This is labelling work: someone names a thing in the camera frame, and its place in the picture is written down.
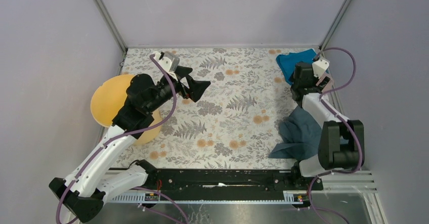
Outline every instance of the blue cloth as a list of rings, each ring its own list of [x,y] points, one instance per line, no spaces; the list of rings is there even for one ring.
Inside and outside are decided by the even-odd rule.
[[[317,154],[322,128],[301,107],[296,107],[279,124],[279,133],[284,143],[277,144],[268,158],[295,158],[301,161]]]
[[[293,71],[295,70],[295,64],[298,62],[307,62],[312,64],[313,58],[316,56],[316,52],[313,49],[309,49],[299,53],[289,53],[289,55],[279,55],[276,58],[277,64],[283,72],[284,78],[289,85],[292,85],[292,82],[289,81],[290,76],[292,76]]]

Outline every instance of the floral tablecloth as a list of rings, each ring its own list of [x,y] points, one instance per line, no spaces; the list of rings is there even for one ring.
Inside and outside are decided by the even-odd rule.
[[[113,167],[147,159],[162,168],[290,169],[293,159],[269,159],[281,142],[278,123],[296,107],[275,58],[306,49],[129,49],[123,74],[161,72],[150,61],[155,51],[170,51],[192,67],[196,80],[211,85],[197,103],[178,99],[161,133],[143,146],[131,146]],[[160,107],[166,116],[172,100]]]

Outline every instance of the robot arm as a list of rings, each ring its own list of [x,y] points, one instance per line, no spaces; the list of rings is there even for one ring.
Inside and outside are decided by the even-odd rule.
[[[359,120],[350,120],[327,103],[327,96],[321,94],[333,84],[332,78],[325,72],[329,62],[318,58],[313,64],[299,62],[290,78],[293,99],[300,107],[309,112],[322,128],[318,154],[297,163],[292,171],[297,175],[312,177],[331,169],[347,169],[356,167],[359,152],[346,126],[338,118],[344,119],[355,132],[362,148],[362,164],[364,161],[364,132]]]
[[[179,66],[180,60],[174,54],[156,52],[151,56],[168,73],[175,92],[185,99],[190,98],[197,102],[210,85],[210,81],[195,81],[189,76],[192,68]],[[180,82],[184,77],[189,87]],[[63,204],[81,222],[88,222],[94,218],[109,199],[143,185],[148,177],[144,168],[135,165],[121,174],[102,180],[117,157],[142,133],[123,136],[109,144],[106,143],[123,133],[149,127],[154,120],[152,112],[171,99],[173,91],[165,76],[154,84],[151,76],[140,74],[131,80],[126,94],[124,106],[118,111],[112,120],[112,126],[108,128],[106,135],[89,156],[66,178],[54,178],[49,184],[50,189],[59,199],[63,194],[65,195]]]

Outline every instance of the gray wall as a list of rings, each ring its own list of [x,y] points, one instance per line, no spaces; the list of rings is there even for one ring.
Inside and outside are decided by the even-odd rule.
[[[0,223],[54,223],[48,188],[96,143],[96,88],[121,51],[92,0],[0,0]]]
[[[349,49],[340,98],[365,125],[365,165],[390,223],[429,223],[429,0],[354,0],[329,46]],[[351,62],[329,52],[336,84]]]
[[[313,46],[344,0],[103,0],[130,47]]]

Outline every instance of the yellow round cushion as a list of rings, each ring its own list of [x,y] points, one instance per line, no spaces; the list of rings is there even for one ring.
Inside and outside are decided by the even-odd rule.
[[[91,98],[91,113],[97,123],[104,127],[112,125],[113,118],[118,114],[126,99],[126,89],[130,86],[134,75],[125,74],[113,77],[103,83]],[[155,119],[151,125],[159,123],[162,118],[159,110],[152,113]],[[135,142],[145,144],[153,140],[161,131],[161,126],[144,132]]]

